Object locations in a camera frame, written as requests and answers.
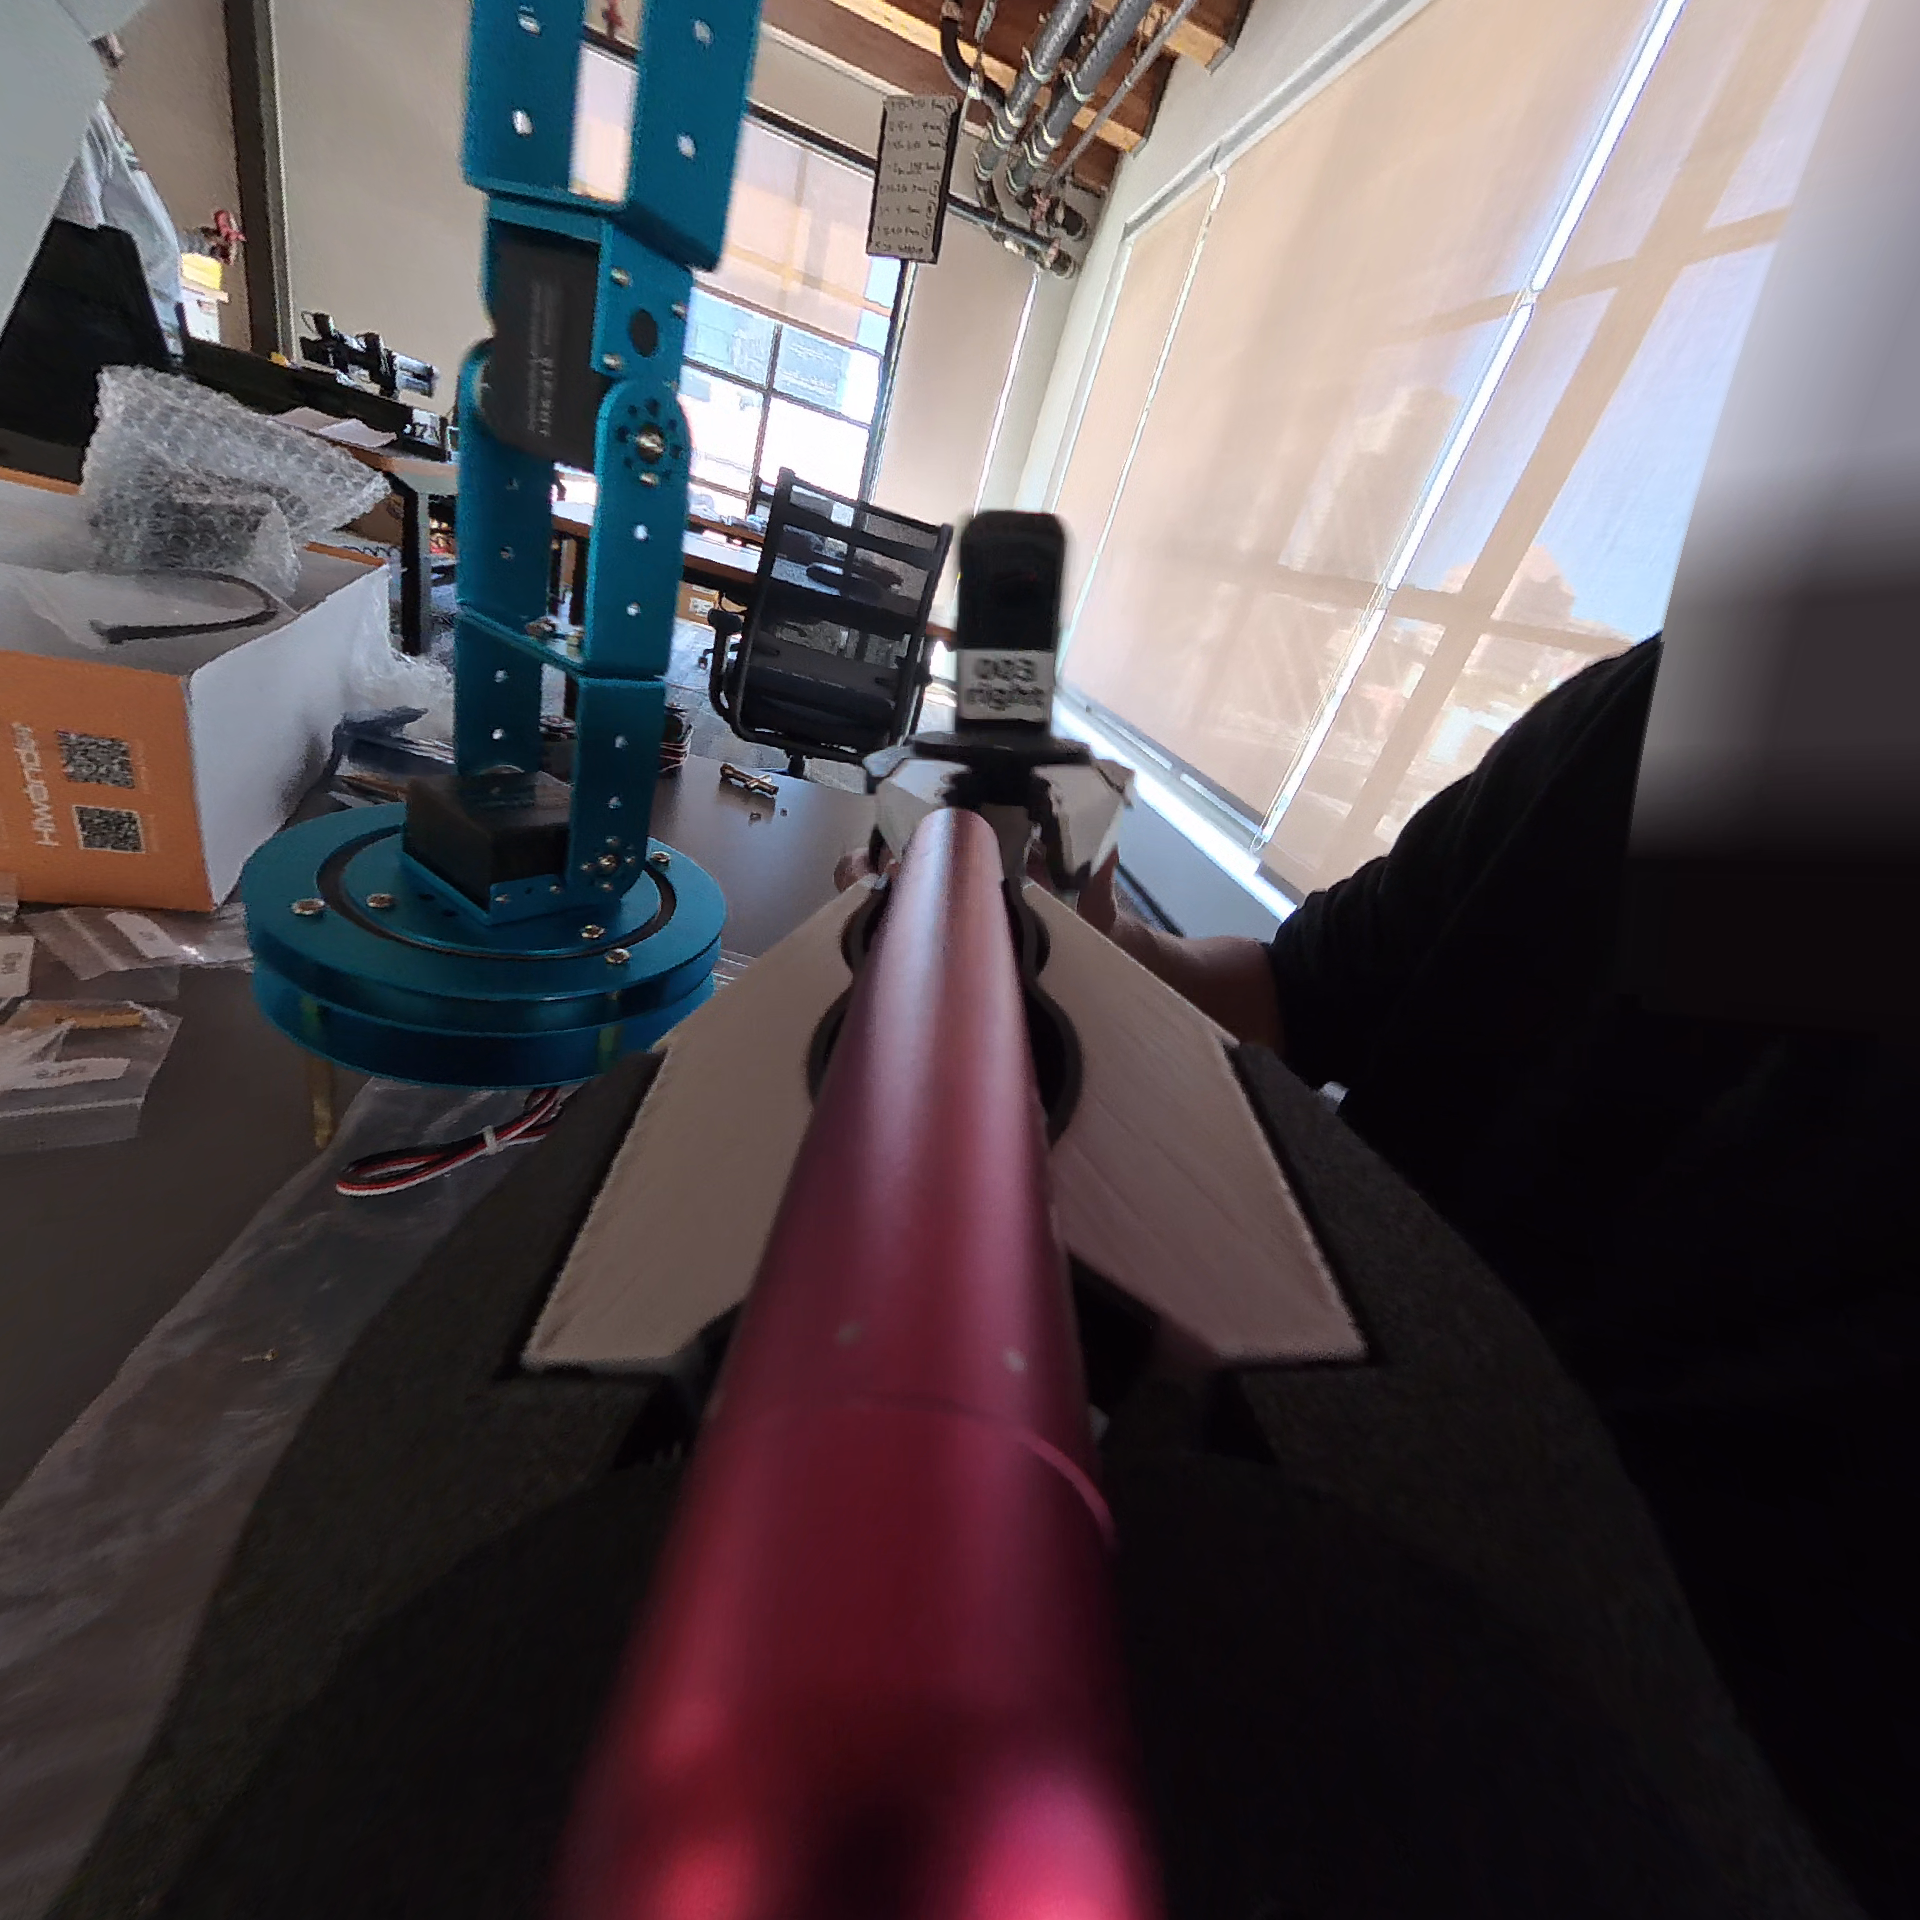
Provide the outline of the black office table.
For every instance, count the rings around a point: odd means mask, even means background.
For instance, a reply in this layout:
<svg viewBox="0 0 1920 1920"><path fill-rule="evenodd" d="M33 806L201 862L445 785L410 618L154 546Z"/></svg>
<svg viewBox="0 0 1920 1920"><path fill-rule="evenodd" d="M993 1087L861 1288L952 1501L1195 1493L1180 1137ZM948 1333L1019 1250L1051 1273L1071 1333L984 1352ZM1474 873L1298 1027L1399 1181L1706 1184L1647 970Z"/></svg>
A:
<svg viewBox="0 0 1920 1920"><path fill-rule="evenodd" d="M448 421L442 415L386 399L328 368L283 366L263 354L188 336L183 374L248 410L324 442L427 463L453 458Z"/></svg>

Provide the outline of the white and orange cardboard box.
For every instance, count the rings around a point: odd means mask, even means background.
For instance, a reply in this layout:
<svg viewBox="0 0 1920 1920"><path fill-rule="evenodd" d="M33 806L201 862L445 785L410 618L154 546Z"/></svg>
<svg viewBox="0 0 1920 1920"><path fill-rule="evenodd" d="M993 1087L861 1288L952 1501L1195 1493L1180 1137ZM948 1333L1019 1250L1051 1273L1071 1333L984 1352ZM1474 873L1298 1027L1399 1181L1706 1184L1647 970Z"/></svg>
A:
<svg viewBox="0 0 1920 1920"><path fill-rule="evenodd" d="M209 910L323 779L389 648L389 578L301 555L293 600L89 566L83 501L2 485L2 866L29 904Z"/></svg>

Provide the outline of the black device on table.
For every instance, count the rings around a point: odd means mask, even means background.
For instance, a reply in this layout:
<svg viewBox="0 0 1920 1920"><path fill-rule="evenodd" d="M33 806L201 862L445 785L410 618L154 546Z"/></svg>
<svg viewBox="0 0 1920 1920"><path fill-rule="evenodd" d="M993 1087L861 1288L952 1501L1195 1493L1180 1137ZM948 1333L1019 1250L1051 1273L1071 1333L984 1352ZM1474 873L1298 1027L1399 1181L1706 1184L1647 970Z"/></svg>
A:
<svg viewBox="0 0 1920 1920"><path fill-rule="evenodd" d="M386 400L405 393L426 400L437 395L442 374L433 365L394 350L379 334L345 333L320 310L304 312L300 322L300 354L309 366L362 382Z"/></svg>

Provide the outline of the paned window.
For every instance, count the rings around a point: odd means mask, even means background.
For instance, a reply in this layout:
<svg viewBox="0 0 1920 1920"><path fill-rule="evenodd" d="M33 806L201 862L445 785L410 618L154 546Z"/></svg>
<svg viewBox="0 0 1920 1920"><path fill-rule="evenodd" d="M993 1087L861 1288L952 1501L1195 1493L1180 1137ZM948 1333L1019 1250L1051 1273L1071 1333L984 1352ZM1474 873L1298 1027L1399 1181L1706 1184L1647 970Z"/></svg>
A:
<svg viewBox="0 0 1920 1920"><path fill-rule="evenodd" d="M852 341L844 344L714 290L692 294L679 395L695 514L754 517L779 471L839 497L874 493L900 303L898 266L871 267Z"/></svg>

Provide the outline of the bubble wrap bundle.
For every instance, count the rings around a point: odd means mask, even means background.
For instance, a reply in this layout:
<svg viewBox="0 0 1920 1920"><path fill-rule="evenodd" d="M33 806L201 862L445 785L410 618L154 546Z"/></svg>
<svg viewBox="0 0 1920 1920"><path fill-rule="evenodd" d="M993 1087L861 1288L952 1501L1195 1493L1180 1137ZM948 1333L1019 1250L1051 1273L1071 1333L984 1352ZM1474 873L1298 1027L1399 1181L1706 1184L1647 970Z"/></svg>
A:
<svg viewBox="0 0 1920 1920"><path fill-rule="evenodd" d="M152 368L98 375L81 501L107 574L221 574L279 601L309 545L389 495L348 451Z"/></svg>

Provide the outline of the black monitor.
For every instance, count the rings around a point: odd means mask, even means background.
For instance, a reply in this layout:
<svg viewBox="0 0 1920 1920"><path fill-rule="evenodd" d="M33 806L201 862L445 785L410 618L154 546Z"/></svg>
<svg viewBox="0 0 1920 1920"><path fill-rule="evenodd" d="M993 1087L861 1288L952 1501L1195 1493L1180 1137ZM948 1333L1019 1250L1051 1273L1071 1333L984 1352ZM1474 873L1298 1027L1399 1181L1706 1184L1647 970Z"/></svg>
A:
<svg viewBox="0 0 1920 1920"><path fill-rule="evenodd" d="M2 336L2 429L83 449L105 368L175 374L135 240L53 219Z"/></svg>

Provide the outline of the hanging paper sign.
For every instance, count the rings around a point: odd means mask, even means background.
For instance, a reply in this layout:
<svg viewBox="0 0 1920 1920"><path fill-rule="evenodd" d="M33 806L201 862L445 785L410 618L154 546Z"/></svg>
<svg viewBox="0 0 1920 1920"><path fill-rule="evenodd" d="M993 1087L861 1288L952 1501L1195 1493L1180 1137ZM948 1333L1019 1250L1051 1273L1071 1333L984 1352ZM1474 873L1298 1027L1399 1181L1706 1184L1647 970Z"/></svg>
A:
<svg viewBox="0 0 1920 1920"><path fill-rule="evenodd" d="M932 267L945 246L962 99L897 94L881 111L867 255Z"/></svg>

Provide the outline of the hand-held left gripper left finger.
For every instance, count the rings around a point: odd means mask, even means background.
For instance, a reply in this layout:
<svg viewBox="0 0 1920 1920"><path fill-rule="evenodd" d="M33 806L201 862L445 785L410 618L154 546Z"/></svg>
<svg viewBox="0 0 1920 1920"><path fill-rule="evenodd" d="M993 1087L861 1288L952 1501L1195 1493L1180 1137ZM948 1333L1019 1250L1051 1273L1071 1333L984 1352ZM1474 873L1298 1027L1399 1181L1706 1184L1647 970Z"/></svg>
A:
<svg viewBox="0 0 1920 1920"><path fill-rule="evenodd" d="M852 981L839 894L653 1050L657 1074L522 1352L535 1377L673 1377L754 1281L811 1119L810 1051Z"/></svg>

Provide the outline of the ceiling pipes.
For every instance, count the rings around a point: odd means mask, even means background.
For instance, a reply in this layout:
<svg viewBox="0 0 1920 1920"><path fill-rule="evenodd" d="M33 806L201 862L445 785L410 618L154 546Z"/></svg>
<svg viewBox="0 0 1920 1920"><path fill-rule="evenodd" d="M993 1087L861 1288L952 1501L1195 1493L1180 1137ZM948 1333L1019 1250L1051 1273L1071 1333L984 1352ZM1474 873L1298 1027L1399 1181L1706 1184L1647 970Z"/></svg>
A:
<svg viewBox="0 0 1920 1920"><path fill-rule="evenodd" d="M1079 273L1092 217L1074 194L1082 161L1121 113L1144 111L1152 129L1169 67L1204 71L1228 58L1251 14L1249 2L1060 2L1042 6L1009 81L989 71L993 6L939 7L939 61L965 105L988 115L970 177L976 217L1009 253L1039 273Z"/></svg>

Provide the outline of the pile of small plastic bags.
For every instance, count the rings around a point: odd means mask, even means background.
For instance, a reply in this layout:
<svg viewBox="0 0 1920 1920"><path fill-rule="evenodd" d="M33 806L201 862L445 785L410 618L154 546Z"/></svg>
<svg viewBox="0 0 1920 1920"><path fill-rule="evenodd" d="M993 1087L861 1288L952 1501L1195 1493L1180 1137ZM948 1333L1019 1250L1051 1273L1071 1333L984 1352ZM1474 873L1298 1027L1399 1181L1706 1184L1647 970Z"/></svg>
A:
<svg viewBox="0 0 1920 1920"><path fill-rule="evenodd" d="M51 906L8 919L2 949L2 1152L131 1141L180 1030L192 928L137 909Z"/></svg>

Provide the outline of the red metal screwdriver handle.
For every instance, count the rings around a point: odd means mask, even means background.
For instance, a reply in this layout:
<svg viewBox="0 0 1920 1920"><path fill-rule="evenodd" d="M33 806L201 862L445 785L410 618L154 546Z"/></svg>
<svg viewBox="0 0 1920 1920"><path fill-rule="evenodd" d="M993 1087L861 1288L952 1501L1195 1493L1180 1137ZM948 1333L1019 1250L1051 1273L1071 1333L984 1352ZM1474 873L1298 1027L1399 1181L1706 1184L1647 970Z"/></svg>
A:
<svg viewBox="0 0 1920 1920"><path fill-rule="evenodd" d="M927 816L552 1915L1164 1915L1002 854Z"/></svg>

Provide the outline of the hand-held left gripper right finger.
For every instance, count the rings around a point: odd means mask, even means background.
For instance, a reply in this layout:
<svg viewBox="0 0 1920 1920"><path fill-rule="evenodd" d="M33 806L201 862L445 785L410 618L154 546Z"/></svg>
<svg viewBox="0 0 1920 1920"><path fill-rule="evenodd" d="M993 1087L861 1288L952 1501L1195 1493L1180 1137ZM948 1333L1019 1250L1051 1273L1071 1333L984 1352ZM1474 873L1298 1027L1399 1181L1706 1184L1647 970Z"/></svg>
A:
<svg viewBox="0 0 1920 1920"><path fill-rule="evenodd" d="M1363 1362L1229 1037L1036 883L1019 906L1048 936L1040 993L1079 1046L1049 1151L1071 1257L1152 1318L1175 1377Z"/></svg>

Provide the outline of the person's right forearm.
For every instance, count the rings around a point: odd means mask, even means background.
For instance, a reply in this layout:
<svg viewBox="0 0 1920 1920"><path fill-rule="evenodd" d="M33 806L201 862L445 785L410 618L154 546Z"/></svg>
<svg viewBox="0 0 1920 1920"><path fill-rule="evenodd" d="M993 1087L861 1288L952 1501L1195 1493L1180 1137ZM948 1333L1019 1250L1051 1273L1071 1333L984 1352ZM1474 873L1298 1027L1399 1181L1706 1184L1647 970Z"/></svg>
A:
<svg viewBox="0 0 1920 1920"><path fill-rule="evenodd" d="M1580 670L1266 944L1170 941L1162 979L1237 1040L1351 1089L1397 1025L1506 1040L1530 993L1583 1001L1616 927L1663 666L1650 637Z"/></svg>

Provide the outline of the black mesh office chair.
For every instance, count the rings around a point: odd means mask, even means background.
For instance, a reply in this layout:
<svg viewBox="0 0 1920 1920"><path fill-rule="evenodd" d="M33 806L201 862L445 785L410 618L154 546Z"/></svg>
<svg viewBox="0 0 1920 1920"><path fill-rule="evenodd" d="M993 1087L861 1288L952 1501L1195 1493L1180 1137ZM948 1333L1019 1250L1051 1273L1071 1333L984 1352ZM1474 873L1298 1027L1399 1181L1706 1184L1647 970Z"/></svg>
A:
<svg viewBox="0 0 1920 1920"><path fill-rule="evenodd" d="M932 601L954 546L929 525L788 469L775 480L748 589L709 613L709 705L743 742L861 765L921 719Z"/></svg>

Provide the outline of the wooden office table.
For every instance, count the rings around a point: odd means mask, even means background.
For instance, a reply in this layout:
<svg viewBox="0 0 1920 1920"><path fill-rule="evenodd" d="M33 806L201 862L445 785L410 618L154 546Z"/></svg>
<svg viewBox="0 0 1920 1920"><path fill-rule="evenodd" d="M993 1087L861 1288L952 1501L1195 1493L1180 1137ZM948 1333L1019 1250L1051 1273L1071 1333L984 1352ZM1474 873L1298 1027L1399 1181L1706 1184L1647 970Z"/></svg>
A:
<svg viewBox="0 0 1920 1920"><path fill-rule="evenodd" d="M665 584L665 576L644 562L640 571L618 568L611 576L602 576L599 561L611 552L613 535L595 531L592 510L576 503L561 503L552 512L555 539L573 539L584 549L581 585L573 595L573 621L588 622L588 616L618 616L640 589L640 603L663 607L676 589ZM948 559L930 559L930 568L916 568L920 555L907 555L898 571L881 568L879 571L859 571L852 561L807 561L775 553L773 582L775 585L799 589L801 592L844 595L879 610L893 610L911 616L920 607L930 607L943 589ZM757 543L730 545L717 535L688 534L681 543L679 576L685 585L698 585L727 598L743 598L754 592L762 578L762 546Z"/></svg>

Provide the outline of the clear plastic sheet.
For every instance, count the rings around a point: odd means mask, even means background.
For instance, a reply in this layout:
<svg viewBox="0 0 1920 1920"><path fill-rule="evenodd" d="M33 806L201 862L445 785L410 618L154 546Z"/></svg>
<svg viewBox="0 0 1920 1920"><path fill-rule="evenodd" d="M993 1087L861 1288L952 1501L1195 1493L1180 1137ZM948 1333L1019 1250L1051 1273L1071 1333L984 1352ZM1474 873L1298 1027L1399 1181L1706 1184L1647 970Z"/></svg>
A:
<svg viewBox="0 0 1920 1920"><path fill-rule="evenodd" d="M681 1469L644 1377L517 1370L644 1101L389 1198L291 1182L5 1507L5 1773L129 1773L199 1698L227 1737L419 1662L405 1698L609 1689Z"/></svg>

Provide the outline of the narrow beige roller blind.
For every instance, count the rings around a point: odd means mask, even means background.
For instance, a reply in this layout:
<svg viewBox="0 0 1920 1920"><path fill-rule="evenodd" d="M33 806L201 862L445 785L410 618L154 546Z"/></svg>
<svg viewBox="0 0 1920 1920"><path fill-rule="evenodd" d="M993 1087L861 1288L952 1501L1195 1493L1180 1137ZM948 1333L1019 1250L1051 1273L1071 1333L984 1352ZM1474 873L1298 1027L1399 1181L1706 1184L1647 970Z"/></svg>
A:
<svg viewBox="0 0 1920 1920"><path fill-rule="evenodd" d="M1068 686L1152 737L1203 595L1184 400L1162 389L1224 185L1203 174L1131 237L1059 493L1077 539Z"/></svg>

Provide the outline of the person's right hand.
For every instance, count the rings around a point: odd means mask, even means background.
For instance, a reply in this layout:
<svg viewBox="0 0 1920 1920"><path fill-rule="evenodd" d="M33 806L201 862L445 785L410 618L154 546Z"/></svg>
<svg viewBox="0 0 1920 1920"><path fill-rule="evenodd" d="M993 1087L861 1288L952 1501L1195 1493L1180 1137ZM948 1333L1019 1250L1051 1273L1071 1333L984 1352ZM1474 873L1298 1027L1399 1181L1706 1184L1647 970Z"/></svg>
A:
<svg viewBox="0 0 1920 1920"><path fill-rule="evenodd" d="M893 877L897 866L898 855L882 841L871 840L867 846L850 848L837 859L833 888L837 893L845 893L864 881L887 881ZM1189 949L1193 943L1146 923L1123 906L1119 851L1107 854L1097 862L1088 883L1079 888L1072 910L1082 921L1091 923L1149 974L1189 1000L1193 998L1195 990L1184 986L1184 979L1193 971L1193 967L1189 967Z"/></svg>

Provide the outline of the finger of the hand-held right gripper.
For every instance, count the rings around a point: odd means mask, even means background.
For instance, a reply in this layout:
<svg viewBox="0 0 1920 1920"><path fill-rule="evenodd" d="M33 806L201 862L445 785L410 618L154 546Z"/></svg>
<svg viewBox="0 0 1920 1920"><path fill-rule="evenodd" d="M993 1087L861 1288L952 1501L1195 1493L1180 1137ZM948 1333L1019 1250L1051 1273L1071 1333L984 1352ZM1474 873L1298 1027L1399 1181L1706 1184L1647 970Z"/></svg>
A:
<svg viewBox="0 0 1920 1920"><path fill-rule="evenodd" d="M887 873L927 816L965 806L965 754L954 744L903 744L861 760L874 827L861 848L864 873Z"/></svg>
<svg viewBox="0 0 1920 1920"><path fill-rule="evenodd" d="M1115 760L1057 760L1032 790L1032 879L1055 896L1079 896L1119 848L1136 776Z"/></svg>

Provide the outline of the large beige roller blind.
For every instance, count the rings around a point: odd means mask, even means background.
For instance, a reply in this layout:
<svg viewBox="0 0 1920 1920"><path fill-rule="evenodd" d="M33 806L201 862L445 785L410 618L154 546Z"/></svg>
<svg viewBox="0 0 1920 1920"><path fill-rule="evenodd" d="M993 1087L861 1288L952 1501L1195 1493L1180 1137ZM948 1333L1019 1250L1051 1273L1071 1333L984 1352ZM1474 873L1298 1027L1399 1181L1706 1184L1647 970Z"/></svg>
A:
<svg viewBox="0 0 1920 1920"><path fill-rule="evenodd" d="M1261 866L1383 854L1668 609L1744 336L1865 6L1425 6L1228 181L1281 271Z"/></svg>

